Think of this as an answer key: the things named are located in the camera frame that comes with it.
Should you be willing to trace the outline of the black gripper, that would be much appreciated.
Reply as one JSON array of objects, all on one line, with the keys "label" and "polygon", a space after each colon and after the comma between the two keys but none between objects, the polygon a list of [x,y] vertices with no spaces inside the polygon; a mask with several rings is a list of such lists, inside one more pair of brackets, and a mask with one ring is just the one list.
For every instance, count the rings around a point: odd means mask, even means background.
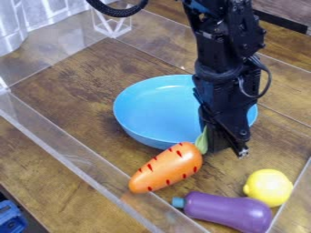
[{"label": "black gripper", "polygon": [[245,61],[217,72],[196,61],[194,71],[200,147],[204,153],[232,149],[236,157],[242,158],[249,154],[249,127],[257,117],[261,68]]}]

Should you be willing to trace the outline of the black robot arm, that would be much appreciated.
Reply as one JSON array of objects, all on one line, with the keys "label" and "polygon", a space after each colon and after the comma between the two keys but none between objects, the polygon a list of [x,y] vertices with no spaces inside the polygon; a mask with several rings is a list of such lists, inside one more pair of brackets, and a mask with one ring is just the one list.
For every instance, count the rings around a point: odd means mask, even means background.
[{"label": "black robot arm", "polygon": [[249,109],[269,86],[260,85],[268,71],[256,52],[264,48],[265,30],[250,0],[181,0],[196,38],[192,81],[198,103],[201,140],[206,151],[225,148],[237,157],[249,153]]}]

